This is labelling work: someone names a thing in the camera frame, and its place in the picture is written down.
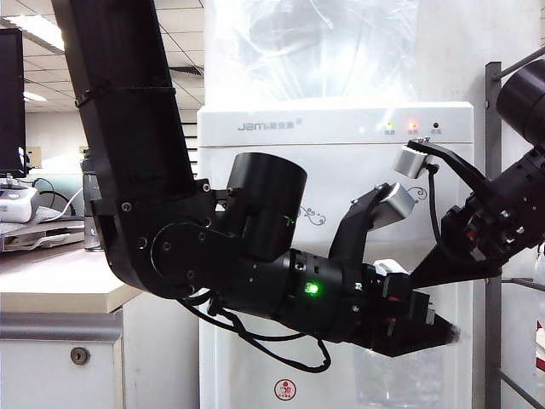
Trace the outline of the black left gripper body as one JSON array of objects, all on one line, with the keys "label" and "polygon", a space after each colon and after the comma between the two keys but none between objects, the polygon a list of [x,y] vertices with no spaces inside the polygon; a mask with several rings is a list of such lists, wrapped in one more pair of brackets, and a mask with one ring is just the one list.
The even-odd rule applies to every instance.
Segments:
[{"label": "black left gripper body", "polygon": [[372,349],[373,336],[388,321],[432,324],[430,296],[411,289],[407,274],[378,274],[369,264],[342,266],[340,341]]}]

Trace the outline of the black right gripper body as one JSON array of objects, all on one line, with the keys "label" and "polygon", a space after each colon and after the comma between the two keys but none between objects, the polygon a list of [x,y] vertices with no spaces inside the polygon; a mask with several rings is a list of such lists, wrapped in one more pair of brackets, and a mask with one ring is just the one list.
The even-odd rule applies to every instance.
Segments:
[{"label": "black right gripper body", "polygon": [[510,204],[472,193],[442,217],[442,251],[471,267],[500,267],[528,247],[528,221]]}]

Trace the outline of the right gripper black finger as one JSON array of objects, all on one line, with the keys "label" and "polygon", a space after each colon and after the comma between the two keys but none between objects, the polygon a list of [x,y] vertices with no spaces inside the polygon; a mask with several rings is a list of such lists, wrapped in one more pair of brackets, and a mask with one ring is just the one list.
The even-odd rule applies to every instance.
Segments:
[{"label": "right gripper black finger", "polygon": [[485,279],[499,275],[503,258],[488,258],[482,262],[462,259],[453,260],[443,250],[435,245],[410,274],[413,288],[455,282]]}]

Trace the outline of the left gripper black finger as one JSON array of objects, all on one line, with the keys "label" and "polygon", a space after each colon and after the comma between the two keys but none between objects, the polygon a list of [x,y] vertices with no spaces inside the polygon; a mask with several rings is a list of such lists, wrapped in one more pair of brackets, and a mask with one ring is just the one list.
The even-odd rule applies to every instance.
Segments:
[{"label": "left gripper black finger", "polygon": [[460,330],[442,317],[435,317],[432,324],[425,321],[388,321],[373,336],[372,349],[389,357],[413,353],[450,343],[456,343]]}]

